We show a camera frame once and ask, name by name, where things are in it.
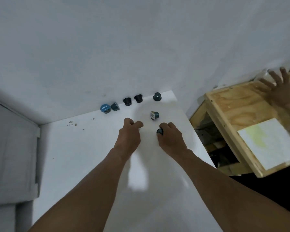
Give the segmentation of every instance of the sheet of paper with yellow patch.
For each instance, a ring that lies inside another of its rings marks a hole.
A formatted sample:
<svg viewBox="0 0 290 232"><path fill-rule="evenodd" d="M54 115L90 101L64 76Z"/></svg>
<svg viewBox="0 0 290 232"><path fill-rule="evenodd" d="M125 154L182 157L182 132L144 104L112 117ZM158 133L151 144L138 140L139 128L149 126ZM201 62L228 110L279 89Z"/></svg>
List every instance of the sheet of paper with yellow patch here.
<svg viewBox="0 0 290 232"><path fill-rule="evenodd" d="M290 161L290 135L276 118L238 133L265 170Z"/></svg>

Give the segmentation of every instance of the wall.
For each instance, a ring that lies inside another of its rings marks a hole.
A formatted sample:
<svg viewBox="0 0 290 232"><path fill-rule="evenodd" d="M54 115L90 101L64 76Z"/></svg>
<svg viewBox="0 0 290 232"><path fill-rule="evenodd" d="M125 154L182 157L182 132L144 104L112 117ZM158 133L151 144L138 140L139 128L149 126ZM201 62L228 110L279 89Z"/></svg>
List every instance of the wall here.
<svg viewBox="0 0 290 232"><path fill-rule="evenodd" d="M290 0L0 0L0 100L38 124L290 66Z"/></svg>

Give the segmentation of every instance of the white table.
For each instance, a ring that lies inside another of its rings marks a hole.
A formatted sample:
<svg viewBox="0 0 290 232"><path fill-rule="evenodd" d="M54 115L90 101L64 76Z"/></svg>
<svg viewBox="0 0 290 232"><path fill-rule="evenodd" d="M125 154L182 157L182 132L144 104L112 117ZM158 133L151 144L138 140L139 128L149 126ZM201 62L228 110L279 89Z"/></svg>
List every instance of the white table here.
<svg viewBox="0 0 290 232"><path fill-rule="evenodd" d="M119 106L116 112L94 111L41 127L41 191L33 202L33 222L107 155L124 118L130 117L144 123L141 144L120 177L105 231L221 231L186 173L158 146L159 124L173 122L188 148L214 166L174 93L162 93L159 102L146 97L142 103ZM152 110L160 114L155 121Z"/></svg>

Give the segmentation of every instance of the yellow stain on paper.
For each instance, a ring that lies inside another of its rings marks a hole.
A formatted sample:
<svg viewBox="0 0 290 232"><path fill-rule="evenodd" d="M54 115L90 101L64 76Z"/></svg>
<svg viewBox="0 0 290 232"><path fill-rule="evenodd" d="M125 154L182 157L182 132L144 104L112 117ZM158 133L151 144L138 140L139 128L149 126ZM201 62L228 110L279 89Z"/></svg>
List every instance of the yellow stain on paper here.
<svg viewBox="0 0 290 232"><path fill-rule="evenodd" d="M245 128L245 131L248 134L248 136L250 136L251 140L254 142L256 146L263 148L266 147L263 138L266 138L267 135L265 134L265 132L263 132L262 128L260 128L259 125L247 127Z"/></svg>

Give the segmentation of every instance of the outstretched hand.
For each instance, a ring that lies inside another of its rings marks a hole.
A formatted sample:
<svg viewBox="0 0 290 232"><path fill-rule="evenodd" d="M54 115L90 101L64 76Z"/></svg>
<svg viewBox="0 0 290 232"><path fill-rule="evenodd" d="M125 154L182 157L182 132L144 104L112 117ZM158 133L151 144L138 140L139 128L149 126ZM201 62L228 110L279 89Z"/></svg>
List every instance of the outstretched hand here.
<svg viewBox="0 0 290 232"><path fill-rule="evenodd" d="M157 134L159 146L171 157L178 155L187 150L187 146L183 140L182 132L170 122L168 124L161 123L159 125L163 129L163 135Z"/></svg>
<svg viewBox="0 0 290 232"><path fill-rule="evenodd" d="M140 144L139 128L143 126L141 121L134 123L130 118L124 119L124 126L119 130L119 135L114 146L114 148L120 151L120 155L124 161L130 158Z"/></svg>
<svg viewBox="0 0 290 232"><path fill-rule="evenodd" d="M270 88L270 90L267 91L267 94L272 101L280 107L287 108L290 105L290 79L285 68L281 67L279 70L282 73L282 79L274 71L268 71L271 77L275 80L276 85L263 78L260 79L260 82Z"/></svg>

